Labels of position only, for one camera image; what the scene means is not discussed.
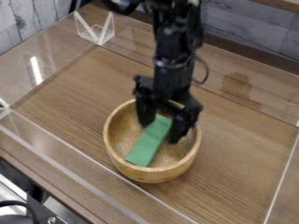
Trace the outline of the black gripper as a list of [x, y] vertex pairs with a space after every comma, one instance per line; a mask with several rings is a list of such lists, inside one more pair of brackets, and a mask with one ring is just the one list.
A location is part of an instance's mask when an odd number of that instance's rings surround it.
[[177, 144], [196, 126], [203, 105], [190, 94], [192, 72], [197, 57], [185, 61], [154, 62], [153, 76], [137, 75], [134, 80], [134, 108], [137, 120], [146, 127], [154, 121], [156, 111], [172, 115], [168, 143]]

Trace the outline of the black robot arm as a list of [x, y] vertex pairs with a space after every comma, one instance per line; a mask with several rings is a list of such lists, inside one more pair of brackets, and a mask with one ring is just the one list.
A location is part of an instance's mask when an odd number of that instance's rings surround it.
[[168, 142], [176, 144], [196, 126], [203, 105], [190, 94], [196, 51], [203, 44], [201, 0], [113, 0], [102, 4], [128, 15], [138, 5], [150, 9], [153, 17], [153, 75], [134, 77], [137, 120], [148, 126], [157, 111], [172, 115]]

